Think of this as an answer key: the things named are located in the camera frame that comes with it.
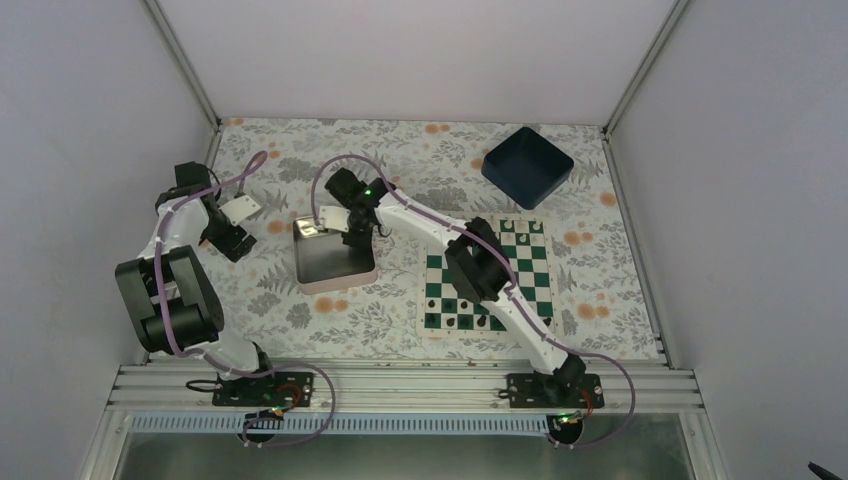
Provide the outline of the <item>metal tin of chess pieces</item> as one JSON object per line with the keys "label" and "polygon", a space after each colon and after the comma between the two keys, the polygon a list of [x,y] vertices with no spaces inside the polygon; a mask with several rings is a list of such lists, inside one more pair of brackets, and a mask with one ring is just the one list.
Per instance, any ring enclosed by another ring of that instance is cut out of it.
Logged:
{"label": "metal tin of chess pieces", "polygon": [[295,279],[306,295],[360,287],[378,278],[373,250],[347,246],[342,233],[320,230],[311,217],[292,223]]}

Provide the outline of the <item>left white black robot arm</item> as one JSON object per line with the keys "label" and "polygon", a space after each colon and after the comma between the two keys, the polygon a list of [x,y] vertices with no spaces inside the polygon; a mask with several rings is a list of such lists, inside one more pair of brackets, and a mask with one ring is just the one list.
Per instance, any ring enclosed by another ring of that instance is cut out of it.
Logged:
{"label": "left white black robot arm", "polygon": [[270,402],[278,377],[268,355],[225,326],[225,315],[196,253],[209,242],[236,263],[256,243],[241,221],[259,209],[223,207],[214,173],[196,162],[175,168],[176,184],[157,198],[154,232],[142,252],[119,264],[115,280],[134,333],[148,353],[208,361],[225,380],[239,378],[238,390],[255,405]]}

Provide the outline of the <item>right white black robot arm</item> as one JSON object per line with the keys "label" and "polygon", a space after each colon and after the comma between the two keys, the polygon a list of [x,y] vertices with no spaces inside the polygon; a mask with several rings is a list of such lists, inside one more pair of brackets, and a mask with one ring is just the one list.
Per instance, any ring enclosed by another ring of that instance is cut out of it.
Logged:
{"label": "right white black robot arm", "polygon": [[520,291],[490,224],[475,217],[463,222],[407,196],[383,174],[369,184],[346,168],[325,189],[341,206],[313,210],[322,227],[338,230],[348,246],[370,245],[373,229],[403,230],[443,249],[451,284],[459,298],[497,317],[527,354],[535,371],[533,402],[565,407],[580,393],[586,365],[580,354],[559,343]]}

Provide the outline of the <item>green white chess board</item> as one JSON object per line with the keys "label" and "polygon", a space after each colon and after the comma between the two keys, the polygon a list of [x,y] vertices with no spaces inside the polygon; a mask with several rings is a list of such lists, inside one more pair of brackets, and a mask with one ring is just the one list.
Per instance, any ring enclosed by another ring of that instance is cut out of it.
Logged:
{"label": "green white chess board", "polygon": [[[516,274],[520,292],[543,323],[554,328],[557,294],[552,279],[545,225],[539,217],[483,214],[502,245]],[[427,338],[505,340],[505,331],[493,331],[486,308],[461,300],[450,283],[443,250],[424,244],[420,250],[421,281],[417,306],[417,333]],[[476,320],[487,317],[488,329],[476,330]]]}

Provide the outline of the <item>floral patterned table mat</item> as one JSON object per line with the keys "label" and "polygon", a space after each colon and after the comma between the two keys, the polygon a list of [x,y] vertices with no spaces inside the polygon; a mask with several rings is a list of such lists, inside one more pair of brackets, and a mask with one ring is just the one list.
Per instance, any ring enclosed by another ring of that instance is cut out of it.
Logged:
{"label": "floral patterned table mat", "polygon": [[264,150],[246,182],[261,211],[245,223],[251,253],[231,262],[214,247],[198,255],[229,329],[269,355],[373,360],[513,360],[506,336],[423,330],[423,244],[401,232],[375,240],[377,280],[320,295],[296,281],[293,223],[329,205],[324,183],[338,168],[371,181],[384,173],[415,200],[454,217],[513,214],[540,219],[549,253],[551,328],[567,346],[620,361],[655,361],[655,334],[602,147],[593,126],[542,125],[540,134],[574,160],[568,179],[526,211],[482,175],[484,156],[516,131],[504,123],[233,118],[214,171],[240,173]]}

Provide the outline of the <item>dark blue square bin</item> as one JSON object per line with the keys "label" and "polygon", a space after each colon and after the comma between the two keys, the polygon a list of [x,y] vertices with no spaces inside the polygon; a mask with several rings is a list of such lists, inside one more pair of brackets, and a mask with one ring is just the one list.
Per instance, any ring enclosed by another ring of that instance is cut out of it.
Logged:
{"label": "dark blue square bin", "polygon": [[523,126],[484,156],[482,175],[524,210],[535,209],[570,176],[574,159]]}

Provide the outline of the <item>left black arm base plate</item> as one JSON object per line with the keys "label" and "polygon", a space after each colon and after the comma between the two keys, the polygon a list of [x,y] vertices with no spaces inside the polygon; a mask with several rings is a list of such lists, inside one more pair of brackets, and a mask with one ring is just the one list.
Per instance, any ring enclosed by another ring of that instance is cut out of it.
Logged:
{"label": "left black arm base plate", "polygon": [[313,373],[277,372],[261,378],[221,380],[212,404],[217,407],[291,408],[308,407],[314,384]]}

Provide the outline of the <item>aluminium front rail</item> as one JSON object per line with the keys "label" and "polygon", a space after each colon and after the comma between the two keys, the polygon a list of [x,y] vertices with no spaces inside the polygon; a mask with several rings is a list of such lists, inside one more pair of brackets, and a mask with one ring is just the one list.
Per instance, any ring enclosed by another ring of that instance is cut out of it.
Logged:
{"label": "aluminium front rail", "polygon": [[[506,400],[497,396],[509,373],[529,371],[524,361],[399,361],[325,360],[326,378],[315,380],[313,412],[329,407],[334,389],[341,413],[505,413]],[[629,362],[620,372],[590,361],[587,370],[601,380],[603,412],[625,413],[634,390],[638,413],[700,413],[704,401],[691,370],[663,364]],[[189,380],[212,380],[211,367],[198,361],[156,360],[119,369],[107,400],[110,410],[212,409],[209,394],[185,388]]]}

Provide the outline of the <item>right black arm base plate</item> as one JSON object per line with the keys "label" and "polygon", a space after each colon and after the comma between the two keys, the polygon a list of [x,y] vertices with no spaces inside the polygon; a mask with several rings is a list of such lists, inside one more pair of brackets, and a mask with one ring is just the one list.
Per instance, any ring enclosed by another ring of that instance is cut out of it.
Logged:
{"label": "right black arm base plate", "polygon": [[584,374],[565,381],[539,373],[512,373],[506,386],[497,391],[513,409],[603,408],[605,399],[601,378]]}

